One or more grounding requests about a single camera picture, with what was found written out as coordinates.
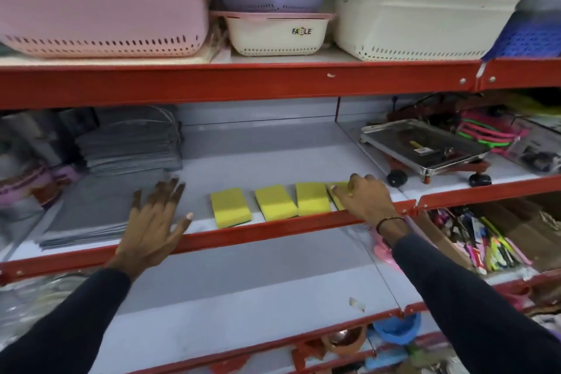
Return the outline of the person's right hand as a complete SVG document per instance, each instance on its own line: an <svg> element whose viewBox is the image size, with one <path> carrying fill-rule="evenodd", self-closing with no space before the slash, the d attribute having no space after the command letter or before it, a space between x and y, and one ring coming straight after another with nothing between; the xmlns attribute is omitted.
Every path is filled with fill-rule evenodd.
<svg viewBox="0 0 561 374"><path fill-rule="evenodd" d="M351 208L345 208L357 218L377 227L382 221L400 219L386 185L368 174L365 177L353 173L347 182L353 195Z"/></svg>

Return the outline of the person's left hand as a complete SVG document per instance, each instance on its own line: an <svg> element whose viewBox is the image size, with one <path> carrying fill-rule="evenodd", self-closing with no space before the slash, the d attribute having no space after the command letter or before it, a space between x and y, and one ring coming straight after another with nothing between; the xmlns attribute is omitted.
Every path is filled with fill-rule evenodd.
<svg viewBox="0 0 561 374"><path fill-rule="evenodd" d="M104 265L105 269L123 272L131 281L135 281L144 271L163 262L172 251L169 251L169 235L178 222L174 217L183 195L186 184L174 178L174 214L158 216L158 183L143 200L141 196L141 212L131 222L131 210L128 224L117 246L115 255Z"/></svg>

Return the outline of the person's left forearm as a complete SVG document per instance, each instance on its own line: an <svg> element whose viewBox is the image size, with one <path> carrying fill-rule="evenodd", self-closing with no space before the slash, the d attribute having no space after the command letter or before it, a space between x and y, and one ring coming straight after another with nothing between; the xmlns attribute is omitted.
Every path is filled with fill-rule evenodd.
<svg viewBox="0 0 561 374"><path fill-rule="evenodd" d="M102 269L0 351L0 374L89 374L131 279Z"/></svg>

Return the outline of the pink plastic item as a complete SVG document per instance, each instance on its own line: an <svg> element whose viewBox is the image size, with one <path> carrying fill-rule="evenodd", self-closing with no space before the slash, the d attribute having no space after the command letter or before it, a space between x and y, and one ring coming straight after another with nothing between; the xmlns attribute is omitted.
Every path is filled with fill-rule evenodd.
<svg viewBox="0 0 561 374"><path fill-rule="evenodd" d="M385 241L385 239L377 232L374 232L374 254L384 263L389 264L394 269L400 271L399 266L396 264L392 251Z"/></svg>

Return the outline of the steel wheeled trolley stand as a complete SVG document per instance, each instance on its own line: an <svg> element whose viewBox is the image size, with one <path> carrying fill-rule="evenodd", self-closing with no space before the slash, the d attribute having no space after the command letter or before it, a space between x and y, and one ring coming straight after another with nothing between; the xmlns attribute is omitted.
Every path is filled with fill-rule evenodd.
<svg viewBox="0 0 561 374"><path fill-rule="evenodd" d="M469 172L470 187L490 186L485 161L490 149L485 144L461 137L415 119L363 127L360 143L381 151L389 164L386 182L398 188L416 174L425 185L432 177Z"/></svg>

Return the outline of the plastic wrapped fabric packs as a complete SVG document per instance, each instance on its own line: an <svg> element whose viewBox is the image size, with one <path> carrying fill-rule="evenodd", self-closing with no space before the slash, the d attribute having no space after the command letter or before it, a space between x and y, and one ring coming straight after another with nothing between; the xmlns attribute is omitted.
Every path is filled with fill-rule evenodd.
<svg viewBox="0 0 561 374"><path fill-rule="evenodd" d="M75 140L94 126L74 109L0 110L0 222L42 214L81 179Z"/></svg>

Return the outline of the red metal shelving rack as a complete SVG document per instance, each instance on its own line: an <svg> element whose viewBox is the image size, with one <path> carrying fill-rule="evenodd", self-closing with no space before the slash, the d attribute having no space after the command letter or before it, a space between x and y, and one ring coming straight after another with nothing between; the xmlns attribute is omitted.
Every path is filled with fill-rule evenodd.
<svg viewBox="0 0 561 374"><path fill-rule="evenodd" d="M146 271L110 324L93 374L174 374L421 309L415 291L344 229L347 211L215 229L209 194L379 175L346 125L423 94L561 86L561 59L326 61L320 55L188 65L186 58L0 60L0 109L181 105L187 125L180 212L195 223L176 255Z"/></svg>

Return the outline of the clear plastic wrapped goods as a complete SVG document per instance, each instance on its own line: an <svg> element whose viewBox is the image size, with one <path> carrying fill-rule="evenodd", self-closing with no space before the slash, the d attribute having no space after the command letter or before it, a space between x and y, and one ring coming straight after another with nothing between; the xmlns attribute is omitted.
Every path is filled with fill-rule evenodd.
<svg viewBox="0 0 561 374"><path fill-rule="evenodd" d="M62 273L0 286L0 350L27 333L92 273Z"/></svg>

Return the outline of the blue plastic bowl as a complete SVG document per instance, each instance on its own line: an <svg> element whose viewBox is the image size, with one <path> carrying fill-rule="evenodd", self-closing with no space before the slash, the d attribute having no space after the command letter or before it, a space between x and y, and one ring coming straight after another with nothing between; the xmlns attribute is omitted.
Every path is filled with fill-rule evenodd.
<svg viewBox="0 0 561 374"><path fill-rule="evenodd" d="M421 314L409 314L403 318L394 316L373 323L374 331L385 342L400 346L412 342L422 323Z"/></svg>

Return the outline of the brown copper bowl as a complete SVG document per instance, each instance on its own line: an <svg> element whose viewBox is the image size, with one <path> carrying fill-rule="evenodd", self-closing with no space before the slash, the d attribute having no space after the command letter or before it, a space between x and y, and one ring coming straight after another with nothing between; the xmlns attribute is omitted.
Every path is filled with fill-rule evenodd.
<svg viewBox="0 0 561 374"><path fill-rule="evenodd" d="M350 356L360 351L366 342L368 327L366 325L349 328L320 338L327 352L337 356Z"/></svg>

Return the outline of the bundle of colourful brushes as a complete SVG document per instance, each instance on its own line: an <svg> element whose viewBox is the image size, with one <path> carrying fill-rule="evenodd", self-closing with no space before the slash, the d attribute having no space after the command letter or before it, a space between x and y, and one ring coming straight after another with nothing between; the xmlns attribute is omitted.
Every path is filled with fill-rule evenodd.
<svg viewBox="0 0 561 374"><path fill-rule="evenodd" d="M424 216L431 242L480 277L533 264L489 219L468 206L431 209Z"/></svg>

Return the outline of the pink and green plastic hangers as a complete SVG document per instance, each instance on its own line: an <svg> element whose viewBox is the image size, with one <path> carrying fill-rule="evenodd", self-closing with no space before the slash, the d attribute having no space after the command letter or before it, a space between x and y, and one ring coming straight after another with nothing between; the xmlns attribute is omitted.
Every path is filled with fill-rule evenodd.
<svg viewBox="0 0 561 374"><path fill-rule="evenodd" d="M474 108L461 111L459 116L457 135L483 144L491 153L504 157L529 134L529 127L505 108Z"/></svg>

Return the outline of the small white pink-rimmed basket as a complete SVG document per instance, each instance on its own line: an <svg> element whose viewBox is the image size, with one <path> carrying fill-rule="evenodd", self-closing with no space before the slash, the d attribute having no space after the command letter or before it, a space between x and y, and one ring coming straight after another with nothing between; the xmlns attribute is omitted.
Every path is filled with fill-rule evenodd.
<svg viewBox="0 0 561 374"><path fill-rule="evenodd" d="M307 56L321 49L334 14L211 11L223 18L232 47L246 57Z"/></svg>

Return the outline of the brown cardboard box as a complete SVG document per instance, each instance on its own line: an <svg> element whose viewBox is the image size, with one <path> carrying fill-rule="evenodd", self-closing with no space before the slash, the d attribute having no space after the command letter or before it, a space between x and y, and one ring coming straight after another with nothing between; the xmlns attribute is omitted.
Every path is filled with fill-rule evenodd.
<svg viewBox="0 0 561 374"><path fill-rule="evenodd" d="M531 267L516 269L547 272L561 269L561 207L556 206L558 196L560 193L545 193L464 206L489 219L533 262ZM424 216L426 211L419 211L412 221L431 242L426 235L429 226Z"/></svg>

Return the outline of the blue plastic basket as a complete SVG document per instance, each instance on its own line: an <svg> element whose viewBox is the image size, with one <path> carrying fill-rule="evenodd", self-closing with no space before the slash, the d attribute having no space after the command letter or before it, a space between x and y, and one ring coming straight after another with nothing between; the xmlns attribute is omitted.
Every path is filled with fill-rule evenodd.
<svg viewBox="0 0 561 374"><path fill-rule="evenodd" d="M483 61L561 57L561 0L520 0Z"/></svg>

